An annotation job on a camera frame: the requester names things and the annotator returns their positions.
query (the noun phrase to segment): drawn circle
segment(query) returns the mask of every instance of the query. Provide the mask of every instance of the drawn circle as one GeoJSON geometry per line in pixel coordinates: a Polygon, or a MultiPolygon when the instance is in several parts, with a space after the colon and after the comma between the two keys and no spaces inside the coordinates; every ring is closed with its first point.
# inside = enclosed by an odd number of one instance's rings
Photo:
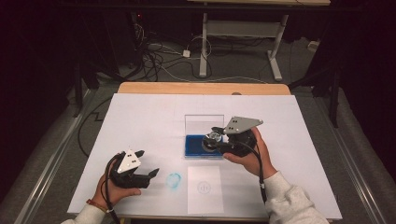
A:
{"type": "Polygon", "coordinates": [[[210,190],[212,189],[210,187],[210,184],[207,183],[206,181],[201,181],[198,183],[198,192],[202,193],[202,194],[208,194],[210,192],[210,190]]]}
{"type": "Polygon", "coordinates": [[[179,174],[170,174],[168,177],[166,177],[166,185],[171,189],[175,189],[180,183],[180,180],[181,176],[179,174]]]}

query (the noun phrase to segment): blue object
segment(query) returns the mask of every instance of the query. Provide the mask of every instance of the blue object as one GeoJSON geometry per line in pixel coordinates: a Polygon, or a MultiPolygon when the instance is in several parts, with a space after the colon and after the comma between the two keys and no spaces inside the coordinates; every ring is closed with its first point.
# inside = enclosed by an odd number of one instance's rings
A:
{"type": "Polygon", "coordinates": [[[202,134],[189,134],[186,135],[186,158],[222,158],[221,153],[217,150],[214,152],[207,152],[202,147],[202,134]]]}

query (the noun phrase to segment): white desk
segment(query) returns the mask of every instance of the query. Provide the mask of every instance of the white desk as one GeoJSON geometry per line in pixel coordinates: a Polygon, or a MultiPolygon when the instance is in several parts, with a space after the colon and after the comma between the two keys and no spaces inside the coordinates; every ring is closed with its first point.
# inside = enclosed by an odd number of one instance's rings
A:
{"type": "MultiPolygon", "coordinates": [[[[128,83],[139,87],[138,83],[128,83]]],[[[318,154],[305,127],[295,98],[291,95],[203,95],[192,94],[201,87],[228,91],[238,84],[190,84],[170,83],[170,87],[182,86],[185,94],[140,94],[123,93],[113,97],[102,129],[98,134],[75,195],[69,213],[76,214],[92,196],[97,179],[103,173],[108,160],[116,153],[132,148],[145,150],[142,165],[136,171],[147,174],[160,168],[142,195],[122,200],[115,210],[121,217],[149,217],[176,219],[215,220],[267,220],[260,196],[258,177],[249,174],[242,166],[226,160],[184,159],[185,115],[224,115],[228,122],[231,116],[263,119],[259,126],[270,148],[274,166],[281,170],[289,182],[305,188],[317,209],[328,219],[341,218],[332,195],[327,177],[318,154]],[[214,213],[189,213],[189,176],[191,167],[215,167],[219,170],[222,209],[214,213]],[[170,188],[167,178],[177,174],[181,177],[177,188],[170,188]]],[[[166,91],[168,84],[153,83],[155,91],[166,91]]],[[[239,84],[243,92],[248,89],[270,90],[276,85],[239,84]]]]}
{"type": "MultiPolygon", "coordinates": [[[[264,5],[284,5],[284,6],[328,6],[330,0],[189,0],[193,2],[210,3],[237,3],[237,4],[264,4],[264,5]]],[[[207,46],[208,35],[230,35],[230,36],[253,36],[253,37],[274,37],[275,43],[272,50],[267,51],[269,63],[271,65],[276,81],[282,80],[279,66],[276,62],[276,54],[282,40],[283,32],[286,28],[289,15],[283,15],[280,22],[255,22],[255,21],[210,21],[207,13],[204,13],[202,31],[202,52],[200,61],[200,77],[206,77],[207,46]]]]}

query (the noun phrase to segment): desk leg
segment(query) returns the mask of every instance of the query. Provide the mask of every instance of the desk leg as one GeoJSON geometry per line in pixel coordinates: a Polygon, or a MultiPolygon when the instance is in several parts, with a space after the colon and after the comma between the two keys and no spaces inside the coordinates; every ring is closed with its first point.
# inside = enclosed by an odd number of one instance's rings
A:
{"type": "Polygon", "coordinates": [[[202,23],[202,50],[201,50],[201,61],[199,65],[199,77],[206,77],[206,66],[207,66],[207,52],[206,52],[206,37],[207,37],[207,13],[204,13],[204,19],[202,23]]]}
{"type": "Polygon", "coordinates": [[[279,48],[280,41],[282,40],[282,35],[283,35],[283,32],[285,31],[286,22],[288,21],[288,17],[289,17],[289,15],[284,15],[282,17],[282,21],[279,24],[279,27],[277,28],[274,49],[267,51],[268,60],[270,61],[271,68],[273,70],[274,78],[276,81],[282,80],[282,75],[280,74],[279,66],[277,66],[277,62],[276,62],[276,53],[277,53],[277,49],[279,48]]]}

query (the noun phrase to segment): small paper card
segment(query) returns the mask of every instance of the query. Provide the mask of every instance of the small paper card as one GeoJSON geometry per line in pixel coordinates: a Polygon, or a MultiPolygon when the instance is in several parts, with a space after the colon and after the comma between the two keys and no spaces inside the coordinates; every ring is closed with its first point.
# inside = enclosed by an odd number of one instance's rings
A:
{"type": "Polygon", "coordinates": [[[190,166],[188,179],[188,214],[224,213],[218,166],[190,166]]]}

